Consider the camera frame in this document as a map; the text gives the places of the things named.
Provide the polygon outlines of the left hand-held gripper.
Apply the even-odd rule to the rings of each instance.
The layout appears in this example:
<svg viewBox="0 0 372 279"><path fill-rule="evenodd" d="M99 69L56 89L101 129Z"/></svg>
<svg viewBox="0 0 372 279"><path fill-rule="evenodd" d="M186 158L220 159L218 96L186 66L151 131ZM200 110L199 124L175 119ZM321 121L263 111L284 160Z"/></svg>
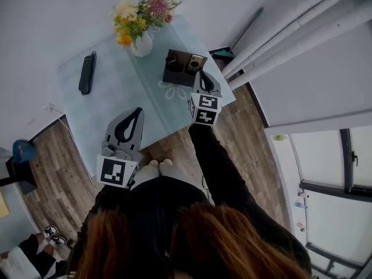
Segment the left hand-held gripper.
<svg viewBox="0 0 372 279"><path fill-rule="evenodd" d="M139 152L143 125L141 107L127 110L109 123L105 134L107 140L102 143L102 152L97 156L98 183L118 188L132 186L143 160L143 154Z"/></svg>

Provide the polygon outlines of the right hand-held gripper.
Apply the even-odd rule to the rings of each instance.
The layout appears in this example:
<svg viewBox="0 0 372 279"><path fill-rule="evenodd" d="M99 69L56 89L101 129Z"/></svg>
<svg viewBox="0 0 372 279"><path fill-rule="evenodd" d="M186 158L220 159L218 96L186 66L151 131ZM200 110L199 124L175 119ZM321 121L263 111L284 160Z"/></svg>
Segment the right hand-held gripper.
<svg viewBox="0 0 372 279"><path fill-rule="evenodd" d="M189 112L194 124L214 126L221 112L220 83L209 73L196 72L193 93L189 100Z"/></svg>

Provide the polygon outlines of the small gold remote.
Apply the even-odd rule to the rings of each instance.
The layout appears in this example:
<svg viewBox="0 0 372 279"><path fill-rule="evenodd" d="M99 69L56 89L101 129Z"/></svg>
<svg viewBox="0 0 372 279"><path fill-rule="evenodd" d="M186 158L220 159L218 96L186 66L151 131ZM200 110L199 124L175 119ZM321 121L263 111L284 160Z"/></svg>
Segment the small gold remote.
<svg viewBox="0 0 372 279"><path fill-rule="evenodd" d="M193 54L188 62L188 64L185 66L185 73L189 75L195 75L196 72L201 67L203 61L203 57L199 55Z"/></svg>

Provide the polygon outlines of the dark brown organizer box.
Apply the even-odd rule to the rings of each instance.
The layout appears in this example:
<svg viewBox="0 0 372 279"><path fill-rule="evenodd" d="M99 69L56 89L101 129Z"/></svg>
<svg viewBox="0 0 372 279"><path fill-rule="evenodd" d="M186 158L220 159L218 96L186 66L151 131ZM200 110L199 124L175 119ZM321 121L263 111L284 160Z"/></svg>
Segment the dark brown organizer box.
<svg viewBox="0 0 372 279"><path fill-rule="evenodd" d="M163 82L172 83L176 85L183 85L186 87L193 87L194 81L195 81L195 75L189 75L185 73L185 66L188 64L193 54L194 53L188 53L188 52L178 51L174 49L169 49L167 57L171 55L176 55L178 65L174 70L169 71L166 69L166 64L165 64L164 72L163 72ZM203 70L203 67L208 59L205 56L202 56L202 57L203 57L203 61L198 71Z"/></svg>

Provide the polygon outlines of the long black remote control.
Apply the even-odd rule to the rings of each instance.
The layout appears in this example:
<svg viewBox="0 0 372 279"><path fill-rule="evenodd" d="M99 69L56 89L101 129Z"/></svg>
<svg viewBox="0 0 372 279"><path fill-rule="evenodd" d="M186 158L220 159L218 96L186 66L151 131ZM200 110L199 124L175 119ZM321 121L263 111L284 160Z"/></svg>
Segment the long black remote control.
<svg viewBox="0 0 372 279"><path fill-rule="evenodd" d="M78 84L78 90L81 92L81 95L88 95L91 92L95 70L95 58L95 51L84 58L80 81Z"/></svg>

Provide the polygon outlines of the person's right forearm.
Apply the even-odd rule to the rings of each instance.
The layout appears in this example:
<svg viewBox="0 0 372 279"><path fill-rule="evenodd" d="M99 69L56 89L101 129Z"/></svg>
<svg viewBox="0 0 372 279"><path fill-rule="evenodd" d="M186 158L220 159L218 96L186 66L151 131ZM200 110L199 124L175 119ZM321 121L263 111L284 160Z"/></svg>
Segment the person's right forearm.
<svg viewBox="0 0 372 279"><path fill-rule="evenodd" d="M243 207L248 188L212 127L192 124L188 131L214 204Z"/></svg>

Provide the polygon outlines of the person's left forearm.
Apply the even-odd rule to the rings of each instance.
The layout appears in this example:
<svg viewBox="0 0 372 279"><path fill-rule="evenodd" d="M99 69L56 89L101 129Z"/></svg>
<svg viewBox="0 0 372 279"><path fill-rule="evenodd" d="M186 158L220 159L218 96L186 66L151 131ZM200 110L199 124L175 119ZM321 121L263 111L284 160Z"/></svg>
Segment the person's left forearm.
<svg viewBox="0 0 372 279"><path fill-rule="evenodd" d="M119 213L127 213L129 196L129 189L105 185L97 194L90 213L97 214L99 210L118 210Z"/></svg>

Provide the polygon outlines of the teal dustpan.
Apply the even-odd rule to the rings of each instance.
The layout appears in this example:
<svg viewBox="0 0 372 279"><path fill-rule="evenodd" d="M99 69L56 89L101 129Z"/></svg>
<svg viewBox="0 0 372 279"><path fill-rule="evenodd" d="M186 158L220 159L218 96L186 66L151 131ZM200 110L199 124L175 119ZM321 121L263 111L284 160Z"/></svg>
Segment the teal dustpan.
<svg viewBox="0 0 372 279"><path fill-rule="evenodd" d="M224 48L210 50L209 53L215 57L218 56L218 57L224 57L224 58L233 58L233 59L235 58L234 53L231 52L231 48L228 46Z"/></svg>

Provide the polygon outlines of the light blue table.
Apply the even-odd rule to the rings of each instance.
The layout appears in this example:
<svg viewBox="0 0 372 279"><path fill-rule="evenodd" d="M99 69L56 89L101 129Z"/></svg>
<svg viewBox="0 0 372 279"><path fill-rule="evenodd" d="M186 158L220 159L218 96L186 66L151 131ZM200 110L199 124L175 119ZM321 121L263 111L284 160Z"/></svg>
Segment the light blue table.
<svg viewBox="0 0 372 279"><path fill-rule="evenodd" d="M93 51L96 58L91 92L81 95L78 84L83 61ZM109 37L58 68L65 114L90 175L96 173L96 158L108 124L119 114L136 107L143 109L142 148L170 135L155 112L130 54L132 51L118 45L115 37Z"/></svg>

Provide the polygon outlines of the light blue table runner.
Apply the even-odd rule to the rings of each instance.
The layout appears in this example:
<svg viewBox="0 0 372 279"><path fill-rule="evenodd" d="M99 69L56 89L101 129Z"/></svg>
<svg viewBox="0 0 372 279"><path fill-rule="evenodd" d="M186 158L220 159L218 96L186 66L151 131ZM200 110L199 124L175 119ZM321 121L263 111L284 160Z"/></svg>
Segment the light blue table runner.
<svg viewBox="0 0 372 279"><path fill-rule="evenodd" d="M207 57L203 69L219 82L223 97L222 105L226 106L235 101L235 96L219 67L203 42L193 34L191 26L184 16L176 16L170 24L165 24L163 28L151 28L149 33L153 36L151 53L144 58L130 54L130 59L168 134L191 123L188 101L192 88L163 82L166 58L171 49Z"/></svg>

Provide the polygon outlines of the person's beige trousers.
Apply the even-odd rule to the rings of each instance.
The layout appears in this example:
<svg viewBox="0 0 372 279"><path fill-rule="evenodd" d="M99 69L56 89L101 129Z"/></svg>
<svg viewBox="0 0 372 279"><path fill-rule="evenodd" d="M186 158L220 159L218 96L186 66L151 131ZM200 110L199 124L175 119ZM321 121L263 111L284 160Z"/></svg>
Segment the person's beige trousers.
<svg viewBox="0 0 372 279"><path fill-rule="evenodd" d="M170 167L152 167L152 166L144 166L142 167L134 177L134 184L131 186L131 189L143 184L146 181L152 180L159 176L167 176L171 178L175 178L176 180L183 181L185 183L191 184L198 189L203 191L203 186L201 182L196 182L189 178L182 170L180 170L177 166L170 166Z"/></svg>

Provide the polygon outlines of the person's black top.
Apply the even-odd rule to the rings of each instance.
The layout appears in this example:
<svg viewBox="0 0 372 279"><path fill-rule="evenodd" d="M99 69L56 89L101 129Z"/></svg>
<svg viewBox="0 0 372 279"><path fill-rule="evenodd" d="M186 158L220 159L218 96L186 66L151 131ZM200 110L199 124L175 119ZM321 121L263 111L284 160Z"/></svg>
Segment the person's black top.
<svg viewBox="0 0 372 279"><path fill-rule="evenodd" d="M310 279L311 262L250 192L236 209L160 176L130 191L127 213L89 212L67 272L74 279Z"/></svg>

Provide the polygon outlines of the white vase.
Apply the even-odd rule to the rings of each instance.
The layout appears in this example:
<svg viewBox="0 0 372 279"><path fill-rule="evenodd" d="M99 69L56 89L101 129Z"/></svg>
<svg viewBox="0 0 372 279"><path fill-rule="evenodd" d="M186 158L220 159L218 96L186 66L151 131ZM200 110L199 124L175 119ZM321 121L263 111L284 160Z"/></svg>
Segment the white vase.
<svg viewBox="0 0 372 279"><path fill-rule="evenodd" d="M153 48L152 37L146 30L142 33L141 37L137 37L130 45L131 51L134 56L144 58L148 56Z"/></svg>

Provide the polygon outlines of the white pipe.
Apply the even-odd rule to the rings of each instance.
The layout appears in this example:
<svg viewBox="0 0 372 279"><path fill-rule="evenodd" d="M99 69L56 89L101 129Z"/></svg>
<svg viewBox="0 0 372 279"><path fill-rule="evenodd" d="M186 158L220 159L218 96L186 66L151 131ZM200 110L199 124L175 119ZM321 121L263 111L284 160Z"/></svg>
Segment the white pipe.
<svg viewBox="0 0 372 279"><path fill-rule="evenodd" d="M340 0L335 5L330 7L329 9L325 10L323 13L316 16L311 21L307 22L305 25L297 29L293 34L279 42L276 46L274 46L271 50L267 51L252 63L247 65L244 68L239 69L236 73L240 70L244 70L244 73L248 72L249 70L253 69L255 66L259 65L260 63L264 62L269 57L273 56L274 54L278 53L279 51L284 50L288 46L294 44L295 42L299 41L304 36L312 33L317 28L336 20L337 18L345 15L353 8L363 4L368 0Z"/></svg>
<svg viewBox="0 0 372 279"><path fill-rule="evenodd" d="M338 36L372 19L372 0L353 8L345 15L329 22L299 41L274 54L253 69L237 77L229 83L231 90L256 79L262 74L286 63L292 58Z"/></svg>
<svg viewBox="0 0 372 279"><path fill-rule="evenodd" d="M233 47L223 70L229 78L340 0L267 0L261 14Z"/></svg>

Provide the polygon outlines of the colourful flower bouquet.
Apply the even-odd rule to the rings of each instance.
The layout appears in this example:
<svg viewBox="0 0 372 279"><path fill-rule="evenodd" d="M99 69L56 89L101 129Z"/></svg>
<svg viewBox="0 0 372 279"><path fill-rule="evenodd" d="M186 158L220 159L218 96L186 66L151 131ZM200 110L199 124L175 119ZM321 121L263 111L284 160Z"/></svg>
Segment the colourful flower bouquet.
<svg viewBox="0 0 372 279"><path fill-rule="evenodd" d="M149 28L170 23L175 9L181 4L178 0L140 0L137 4L121 1L111 14L117 44L123 47L135 45Z"/></svg>

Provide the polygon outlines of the black chair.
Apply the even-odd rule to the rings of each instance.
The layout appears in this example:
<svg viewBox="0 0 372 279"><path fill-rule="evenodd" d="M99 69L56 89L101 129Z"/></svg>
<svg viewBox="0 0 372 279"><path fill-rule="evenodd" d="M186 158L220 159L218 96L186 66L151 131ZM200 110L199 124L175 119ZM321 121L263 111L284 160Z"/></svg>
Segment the black chair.
<svg viewBox="0 0 372 279"><path fill-rule="evenodd" d="M0 187L18 183L24 195L37 189L37 183L28 161L16 163L14 158L10 158L5 162L5 166L9 175L0 176Z"/></svg>

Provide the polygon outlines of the yellow board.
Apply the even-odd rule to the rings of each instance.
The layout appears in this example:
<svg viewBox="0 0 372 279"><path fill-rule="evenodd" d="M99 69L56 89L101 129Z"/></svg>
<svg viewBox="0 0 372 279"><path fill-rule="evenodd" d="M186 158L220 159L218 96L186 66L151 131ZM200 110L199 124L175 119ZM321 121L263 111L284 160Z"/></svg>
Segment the yellow board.
<svg viewBox="0 0 372 279"><path fill-rule="evenodd" d="M5 202L5 199L0 191L0 218L5 217L9 214L9 208Z"/></svg>

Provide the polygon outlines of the green-handled broom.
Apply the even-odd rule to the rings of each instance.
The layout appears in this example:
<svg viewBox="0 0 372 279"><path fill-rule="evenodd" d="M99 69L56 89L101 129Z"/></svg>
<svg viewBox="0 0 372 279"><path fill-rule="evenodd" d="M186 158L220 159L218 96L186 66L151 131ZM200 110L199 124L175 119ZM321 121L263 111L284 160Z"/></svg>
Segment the green-handled broom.
<svg viewBox="0 0 372 279"><path fill-rule="evenodd" d="M238 33L238 35L234 38L232 44L230 45L230 52L232 49L237 45L239 40L244 36L244 34L248 31L248 29L253 25L255 20L262 14L264 11L264 7L260 7L248 20L247 24L243 27L243 29Z"/></svg>

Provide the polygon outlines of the black window frame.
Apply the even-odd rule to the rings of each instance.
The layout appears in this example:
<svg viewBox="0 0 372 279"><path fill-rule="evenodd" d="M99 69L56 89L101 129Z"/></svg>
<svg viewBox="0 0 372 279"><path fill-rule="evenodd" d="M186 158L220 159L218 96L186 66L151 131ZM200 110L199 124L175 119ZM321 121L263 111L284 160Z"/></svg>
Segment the black window frame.
<svg viewBox="0 0 372 279"><path fill-rule="evenodd" d="M352 148L350 129L340 129L339 134L341 139L344 165L343 186L340 187L337 185L322 184L320 182L302 180L299 184L299 188L303 191L307 190L341 199L372 203L372 188L364 187L362 185L354 185L353 183L353 168L355 162L352 162L352 151L354 150ZM372 279L372 254L364 265L359 266L357 263L352 263L332 253L326 252L325 250L322 250L311 242L307 242L305 247L306 249L330 261L325 270L315 265L312 266L313 269L324 276L327 276L331 279L336 279L336 276L331 274L331 269L334 266L334 263L338 263L341 266L348 267L355 271L350 279Z"/></svg>

